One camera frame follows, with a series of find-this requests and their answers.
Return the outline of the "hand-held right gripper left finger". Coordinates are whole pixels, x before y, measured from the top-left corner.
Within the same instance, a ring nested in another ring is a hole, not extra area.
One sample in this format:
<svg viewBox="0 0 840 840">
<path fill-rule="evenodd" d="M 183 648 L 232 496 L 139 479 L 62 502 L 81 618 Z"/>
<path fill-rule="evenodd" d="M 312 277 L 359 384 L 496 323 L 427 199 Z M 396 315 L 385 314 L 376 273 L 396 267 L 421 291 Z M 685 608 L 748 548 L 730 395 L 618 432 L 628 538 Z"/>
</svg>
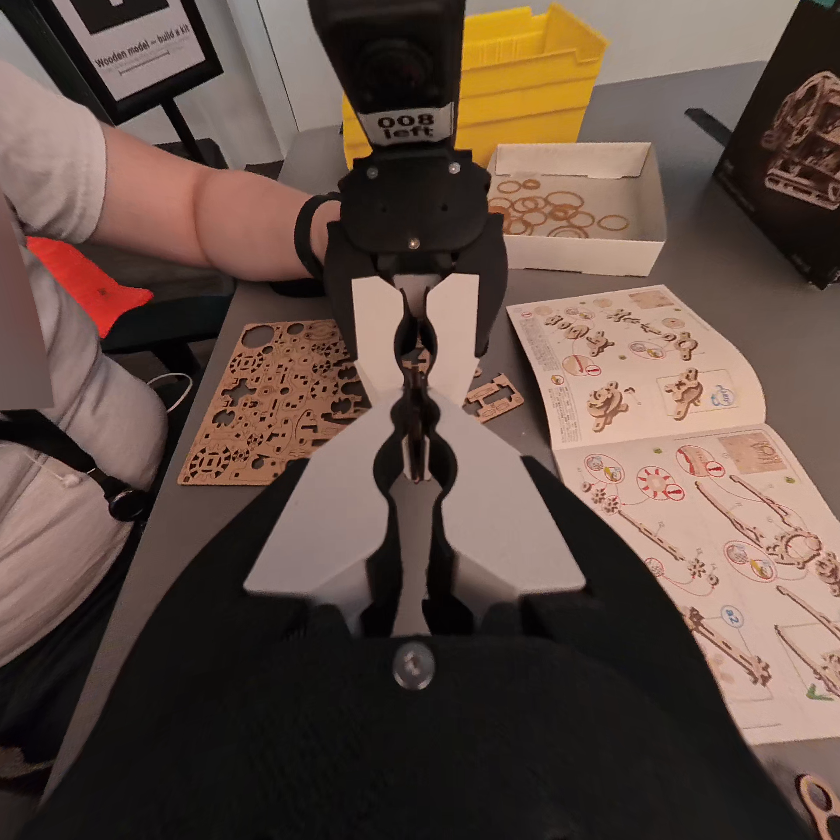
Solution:
<svg viewBox="0 0 840 840">
<path fill-rule="evenodd" d="M 392 487 L 403 472 L 389 391 L 303 466 L 244 588 L 336 606 L 352 634 L 390 637 L 404 562 Z"/>
</svg>

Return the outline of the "black wristband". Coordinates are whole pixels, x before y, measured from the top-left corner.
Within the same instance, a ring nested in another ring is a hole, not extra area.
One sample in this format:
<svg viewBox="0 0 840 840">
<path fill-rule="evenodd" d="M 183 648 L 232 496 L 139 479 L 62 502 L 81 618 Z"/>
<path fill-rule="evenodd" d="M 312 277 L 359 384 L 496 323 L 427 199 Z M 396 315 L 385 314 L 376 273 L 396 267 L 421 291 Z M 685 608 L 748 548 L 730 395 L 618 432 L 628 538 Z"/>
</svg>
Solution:
<svg viewBox="0 0 840 840">
<path fill-rule="evenodd" d="M 322 260 L 316 257 L 312 249 L 311 228 L 314 215 L 320 206 L 330 202 L 341 202 L 339 192 L 329 192 L 310 196 L 301 206 L 295 223 L 293 243 L 301 265 L 307 270 L 310 277 L 315 281 L 322 282 L 323 264 Z"/>
</svg>

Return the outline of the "yellow plastic bin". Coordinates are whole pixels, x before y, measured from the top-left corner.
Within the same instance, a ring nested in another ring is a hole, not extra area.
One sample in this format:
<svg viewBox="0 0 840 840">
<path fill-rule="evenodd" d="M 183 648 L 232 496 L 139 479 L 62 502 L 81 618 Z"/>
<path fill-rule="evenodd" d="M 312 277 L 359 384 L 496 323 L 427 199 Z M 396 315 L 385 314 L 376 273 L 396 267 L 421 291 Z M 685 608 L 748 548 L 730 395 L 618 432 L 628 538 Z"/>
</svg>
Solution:
<svg viewBox="0 0 840 840">
<path fill-rule="evenodd" d="M 370 184 L 488 182 L 501 144 L 575 142 L 606 40 L 556 3 L 466 17 L 465 2 L 310 2 L 343 90 L 344 156 Z"/>
</svg>

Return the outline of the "pile of rubber bands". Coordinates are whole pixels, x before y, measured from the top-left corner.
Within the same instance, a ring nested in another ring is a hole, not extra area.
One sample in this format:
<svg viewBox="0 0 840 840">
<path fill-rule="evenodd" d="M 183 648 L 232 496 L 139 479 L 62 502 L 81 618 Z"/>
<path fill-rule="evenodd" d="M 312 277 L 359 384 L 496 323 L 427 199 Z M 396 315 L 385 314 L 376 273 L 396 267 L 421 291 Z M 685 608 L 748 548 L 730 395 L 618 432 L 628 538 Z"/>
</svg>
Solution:
<svg viewBox="0 0 840 840">
<path fill-rule="evenodd" d="M 495 184 L 488 207 L 501 216 L 503 234 L 512 237 L 619 238 L 632 226 L 628 216 L 595 213 L 581 193 L 548 186 L 536 177 L 508 178 Z"/>
</svg>

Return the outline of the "small wooden sheet fragment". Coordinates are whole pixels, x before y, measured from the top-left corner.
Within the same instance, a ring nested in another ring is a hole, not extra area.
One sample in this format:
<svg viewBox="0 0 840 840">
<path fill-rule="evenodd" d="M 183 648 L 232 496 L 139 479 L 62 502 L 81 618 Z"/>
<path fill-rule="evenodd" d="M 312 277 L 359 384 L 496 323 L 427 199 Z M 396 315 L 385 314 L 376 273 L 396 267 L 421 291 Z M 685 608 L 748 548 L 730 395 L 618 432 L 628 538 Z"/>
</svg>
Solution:
<svg viewBox="0 0 840 840">
<path fill-rule="evenodd" d="M 478 422 L 485 424 L 523 404 L 524 398 L 518 388 L 504 374 L 499 374 L 468 392 L 463 407 Z"/>
</svg>

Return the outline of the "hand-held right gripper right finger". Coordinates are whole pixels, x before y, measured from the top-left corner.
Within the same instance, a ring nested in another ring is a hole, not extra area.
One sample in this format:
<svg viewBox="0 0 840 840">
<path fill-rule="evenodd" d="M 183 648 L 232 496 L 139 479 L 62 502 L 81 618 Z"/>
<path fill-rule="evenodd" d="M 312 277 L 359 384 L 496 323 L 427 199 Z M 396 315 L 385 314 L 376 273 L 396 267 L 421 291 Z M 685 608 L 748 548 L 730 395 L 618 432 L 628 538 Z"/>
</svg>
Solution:
<svg viewBox="0 0 840 840">
<path fill-rule="evenodd" d="M 434 502 L 423 615 L 430 632 L 473 632 L 489 609 L 582 592 L 576 562 L 526 460 L 450 401 L 428 392 Z"/>
</svg>

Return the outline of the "black framed sign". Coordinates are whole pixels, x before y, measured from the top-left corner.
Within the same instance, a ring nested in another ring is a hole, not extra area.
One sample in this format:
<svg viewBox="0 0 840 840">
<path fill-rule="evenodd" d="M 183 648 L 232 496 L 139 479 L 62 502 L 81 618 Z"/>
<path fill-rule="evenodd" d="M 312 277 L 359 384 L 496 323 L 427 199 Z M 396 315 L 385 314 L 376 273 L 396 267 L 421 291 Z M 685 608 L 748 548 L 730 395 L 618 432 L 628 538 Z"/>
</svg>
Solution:
<svg viewBox="0 0 840 840">
<path fill-rule="evenodd" d="M 33 2 L 111 125 L 162 108 L 186 156 L 210 165 L 175 98 L 222 74 L 195 2 Z"/>
</svg>

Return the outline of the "white cardboard box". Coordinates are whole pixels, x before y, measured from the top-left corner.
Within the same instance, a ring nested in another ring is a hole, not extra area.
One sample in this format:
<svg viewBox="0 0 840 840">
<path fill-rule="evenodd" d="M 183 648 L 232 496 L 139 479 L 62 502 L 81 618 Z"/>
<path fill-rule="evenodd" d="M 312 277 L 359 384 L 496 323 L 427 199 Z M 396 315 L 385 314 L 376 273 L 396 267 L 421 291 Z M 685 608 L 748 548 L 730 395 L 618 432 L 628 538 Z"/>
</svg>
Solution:
<svg viewBox="0 0 840 840">
<path fill-rule="evenodd" d="M 581 193 L 597 214 L 623 214 L 632 223 L 631 231 L 619 238 L 503 234 L 510 268 L 616 277 L 650 274 L 667 236 L 664 194 L 651 143 L 502 143 L 488 171 L 490 190 L 503 180 L 536 177 L 548 186 Z"/>
</svg>

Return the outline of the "black model kit box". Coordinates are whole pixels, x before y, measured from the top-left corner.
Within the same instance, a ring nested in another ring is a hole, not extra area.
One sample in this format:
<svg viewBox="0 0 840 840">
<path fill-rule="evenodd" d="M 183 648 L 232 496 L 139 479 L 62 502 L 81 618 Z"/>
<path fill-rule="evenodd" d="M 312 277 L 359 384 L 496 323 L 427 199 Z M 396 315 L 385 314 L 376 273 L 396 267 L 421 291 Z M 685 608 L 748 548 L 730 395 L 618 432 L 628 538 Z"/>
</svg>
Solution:
<svg viewBox="0 0 840 840">
<path fill-rule="evenodd" d="M 799 2 L 715 179 L 814 286 L 839 278 L 839 2 Z"/>
</svg>

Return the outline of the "orange chair seat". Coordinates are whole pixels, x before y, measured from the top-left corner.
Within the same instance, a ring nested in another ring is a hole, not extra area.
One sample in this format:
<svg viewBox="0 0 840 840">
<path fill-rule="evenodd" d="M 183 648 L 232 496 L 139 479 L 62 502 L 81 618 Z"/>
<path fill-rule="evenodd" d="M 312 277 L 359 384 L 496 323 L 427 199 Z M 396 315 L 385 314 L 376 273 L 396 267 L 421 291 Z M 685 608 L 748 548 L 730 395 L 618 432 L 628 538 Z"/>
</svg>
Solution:
<svg viewBox="0 0 840 840">
<path fill-rule="evenodd" d="M 101 339 L 123 314 L 154 298 L 151 290 L 120 285 L 74 245 L 33 236 L 27 237 L 27 245 L 94 321 Z"/>
</svg>

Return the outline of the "laser-cut wooden parts sheet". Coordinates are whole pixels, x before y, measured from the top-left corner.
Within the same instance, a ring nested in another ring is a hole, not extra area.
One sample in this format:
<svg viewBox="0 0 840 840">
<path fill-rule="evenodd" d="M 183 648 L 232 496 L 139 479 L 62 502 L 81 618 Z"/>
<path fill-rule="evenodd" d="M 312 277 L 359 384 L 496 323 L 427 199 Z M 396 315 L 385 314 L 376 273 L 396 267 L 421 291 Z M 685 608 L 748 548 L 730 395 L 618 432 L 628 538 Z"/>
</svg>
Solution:
<svg viewBox="0 0 840 840">
<path fill-rule="evenodd" d="M 178 484 L 264 486 L 369 407 L 331 319 L 246 325 Z"/>
</svg>

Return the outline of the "person in white shirt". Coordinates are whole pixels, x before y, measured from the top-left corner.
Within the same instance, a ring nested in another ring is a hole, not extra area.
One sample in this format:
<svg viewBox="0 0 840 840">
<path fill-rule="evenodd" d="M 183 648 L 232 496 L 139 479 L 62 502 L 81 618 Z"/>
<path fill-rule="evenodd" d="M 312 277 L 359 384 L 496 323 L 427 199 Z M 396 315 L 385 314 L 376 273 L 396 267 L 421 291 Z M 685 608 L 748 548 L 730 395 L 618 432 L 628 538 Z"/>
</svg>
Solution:
<svg viewBox="0 0 840 840">
<path fill-rule="evenodd" d="M 112 476 L 148 489 L 167 415 L 147 384 L 102 354 L 98 329 L 28 250 L 27 235 L 71 243 L 98 225 L 107 147 L 100 122 L 15 67 L 1 66 L 1 181 L 34 293 L 55 404 L 46 415 Z M 52 458 L 2 445 L 2 665 L 58 626 L 89 596 L 130 532 L 101 489 Z"/>
</svg>

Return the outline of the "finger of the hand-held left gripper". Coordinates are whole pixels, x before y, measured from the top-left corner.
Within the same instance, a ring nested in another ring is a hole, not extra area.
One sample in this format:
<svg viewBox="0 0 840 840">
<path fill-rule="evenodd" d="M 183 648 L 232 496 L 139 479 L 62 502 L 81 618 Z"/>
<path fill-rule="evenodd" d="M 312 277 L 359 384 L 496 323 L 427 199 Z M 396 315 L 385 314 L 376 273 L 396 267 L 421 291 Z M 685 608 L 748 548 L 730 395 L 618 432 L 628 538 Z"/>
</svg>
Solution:
<svg viewBox="0 0 840 840">
<path fill-rule="evenodd" d="M 454 273 L 425 292 L 425 322 L 435 350 L 427 373 L 429 398 L 462 403 L 475 377 L 479 276 Z"/>
<path fill-rule="evenodd" d="M 373 408 L 393 408 L 405 381 L 396 350 L 405 296 L 378 276 L 352 279 L 351 291 L 357 373 Z"/>
</svg>

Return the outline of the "person's left forearm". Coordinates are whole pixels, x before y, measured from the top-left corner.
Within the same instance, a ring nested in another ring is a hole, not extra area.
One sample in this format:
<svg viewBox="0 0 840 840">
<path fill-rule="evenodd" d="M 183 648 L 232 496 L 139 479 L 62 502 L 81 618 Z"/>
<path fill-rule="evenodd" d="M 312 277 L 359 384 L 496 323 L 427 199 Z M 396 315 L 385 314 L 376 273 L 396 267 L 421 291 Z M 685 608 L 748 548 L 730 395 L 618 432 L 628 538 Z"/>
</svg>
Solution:
<svg viewBox="0 0 840 840">
<path fill-rule="evenodd" d="M 311 277 L 295 247 L 309 195 L 185 160 L 102 125 L 107 174 L 91 241 L 240 280 Z"/>
</svg>

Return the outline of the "illustrated instruction booklet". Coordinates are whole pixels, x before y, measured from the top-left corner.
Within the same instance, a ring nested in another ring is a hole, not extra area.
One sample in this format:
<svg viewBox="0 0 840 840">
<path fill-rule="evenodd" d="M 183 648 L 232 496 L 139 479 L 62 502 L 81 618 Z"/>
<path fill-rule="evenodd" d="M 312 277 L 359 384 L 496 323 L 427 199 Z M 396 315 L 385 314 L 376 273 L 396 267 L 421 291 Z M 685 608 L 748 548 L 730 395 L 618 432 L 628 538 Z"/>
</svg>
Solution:
<svg viewBox="0 0 840 840">
<path fill-rule="evenodd" d="M 839 733 L 838 520 L 668 288 L 519 303 L 563 483 L 643 561 L 752 744 Z"/>
</svg>

